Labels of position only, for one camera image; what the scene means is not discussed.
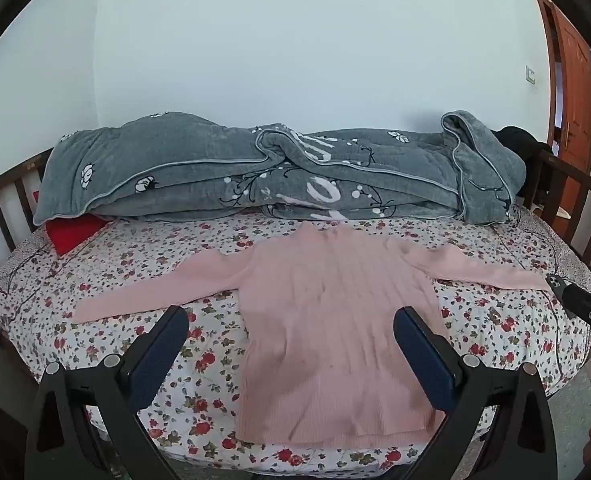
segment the light switch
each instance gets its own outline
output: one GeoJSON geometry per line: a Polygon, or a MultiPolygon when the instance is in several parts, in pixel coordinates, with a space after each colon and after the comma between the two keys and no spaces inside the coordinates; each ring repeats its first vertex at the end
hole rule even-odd
{"type": "Polygon", "coordinates": [[[527,81],[532,85],[535,84],[535,72],[527,65],[527,81]]]}

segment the floral bedsheet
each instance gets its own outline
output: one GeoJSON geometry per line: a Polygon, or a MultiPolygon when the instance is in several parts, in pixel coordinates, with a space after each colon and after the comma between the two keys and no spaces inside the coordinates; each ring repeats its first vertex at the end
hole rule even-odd
{"type": "MultiPolygon", "coordinates": [[[[429,247],[455,244],[485,262],[557,272],[591,291],[589,270],[547,225],[521,207],[513,209],[511,222],[499,226],[404,218],[349,223],[373,235],[409,237],[429,247]]],[[[168,272],[205,249],[230,253],[264,238],[288,236],[297,225],[255,211],[208,222],[116,221],[63,258],[56,256],[40,229],[0,269],[0,315],[36,378],[55,360],[67,368],[94,365],[105,355],[126,351],[163,311],[74,324],[69,319],[79,300],[168,272]]],[[[486,365],[499,368],[534,362],[549,394],[569,381],[587,358],[589,326],[578,318],[570,320],[550,292],[447,281],[435,282],[435,291],[450,342],[459,353],[476,354],[486,365]]],[[[413,462],[423,450],[422,442],[388,449],[242,442],[234,420],[246,334],[236,292],[195,301],[186,309],[191,321],[186,343],[154,403],[140,412],[150,437],[168,457],[268,474],[365,478],[413,462]]],[[[90,416],[104,430],[97,408],[90,408],[90,416]]],[[[488,430],[492,417],[487,409],[478,434],[488,430]]]]}

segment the sweater sleeve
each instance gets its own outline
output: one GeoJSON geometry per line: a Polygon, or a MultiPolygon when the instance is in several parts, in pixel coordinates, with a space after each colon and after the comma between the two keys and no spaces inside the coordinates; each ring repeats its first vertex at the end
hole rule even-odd
{"type": "Polygon", "coordinates": [[[84,323],[156,310],[240,288],[252,272],[254,249],[249,247],[232,254],[222,254],[217,250],[194,254],[167,274],[119,286],[80,301],[71,320],[84,323]]]}
{"type": "Polygon", "coordinates": [[[399,244],[402,257],[409,264],[436,280],[484,283],[506,289],[549,290],[549,285],[539,272],[486,264],[470,258],[452,244],[444,244],[435,249],[424,248],[409,240],[400,240],[399,244]]]}

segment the ribbed knit texture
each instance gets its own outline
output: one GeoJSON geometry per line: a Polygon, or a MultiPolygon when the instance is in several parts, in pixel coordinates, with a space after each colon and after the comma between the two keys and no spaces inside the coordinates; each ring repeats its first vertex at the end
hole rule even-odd
{"type": "Polygon", "coordinates": [[[372,448],[421,444],[443,419],[393,336],[413,306],[446,335],[431,278],[547,290],[543,277],[487,265],[447,244],[304,222],[238,253],[208,250],[176,270],[81,301],[74,322],[185,304],[239,289],[250,338],[236,436],[258,444],[372,448]]]}

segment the folded blanket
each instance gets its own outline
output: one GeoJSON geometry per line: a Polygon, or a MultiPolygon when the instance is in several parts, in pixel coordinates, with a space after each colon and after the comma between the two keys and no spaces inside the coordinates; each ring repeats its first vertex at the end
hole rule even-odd
{"type": "Polygon", "coordinates": [[[63,139],[48,160],[34,222],[91,212],[202,220],[261,206],[292,219],[508,218],[526,170],[468,112],[418,134],[356,128],[301,134],[228,128],[180,112],[63,139]]]}

